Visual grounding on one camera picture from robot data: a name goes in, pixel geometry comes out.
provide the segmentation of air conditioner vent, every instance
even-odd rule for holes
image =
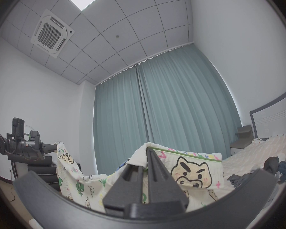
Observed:
[[[73,34],[74,30],[66,23],[51,11],[45,10],[37,23],[31,42],[54,58],[57,58]]]

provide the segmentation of bed sheet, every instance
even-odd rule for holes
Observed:
[[[249,173],[255,165],[262,166],[267,158],[276,156],[279,153],[286,155],[286,134],[270,137],[266,141],[254,139],[252,143],[244,148],[244,150],[222,161],[224,169],[225,185],[221,189],[216,190],[218,198],[222,198],[234,190],[233,185],[227,181],[232,174],[242,176]],[[281,194],[286,183],[279,185],[279,192],[274,198],[274,201]],[[273,202],[266,208],[262,209],[259,215],[248,226],[251,228],[266,212]]]

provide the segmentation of nightstand shelf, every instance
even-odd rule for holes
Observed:
[[[249,144],[252,143],[253,140],[253,132],[251,125],[246,125],[237,128],[237,133],[235,133],[239,139],[230,144],[231,155],[235,155],[239,151],[243,150]]]

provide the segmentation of green trim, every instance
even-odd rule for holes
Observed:
[[[159,150],[159,151],[164,151],[164,152],[168,152],[168,153],[172,153],[172,154],[188,156],[188,157],[192,157],[192,158],[199,158],[199,159],[204,159],[204,160],[209,160],[209,161],[221,162],[221,160],[217,160],[217,159],[198,157],[198,156],[194,156],[194,155],[187,155],[187,154],[184,154],[184,153],[179,153],[177,151],[171,151],[171,150],[166,150],[166,149],[157,148],[157,147],[150,147],[150,148],[152,148],[154,150]]]

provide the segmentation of teal curtain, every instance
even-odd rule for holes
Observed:
[[[183,151],[231,155],[241,126],[224,81],[194,44],[136,66],[149,140]]]
[[[94,146],[99,174],[114,173],[146,142],[145,117],[133,67],[95,90]]]
[[[229,90],[194,44],[148,59],[96,87],[99,173],[112,174],[148,141],[227,158],[239,126]]]

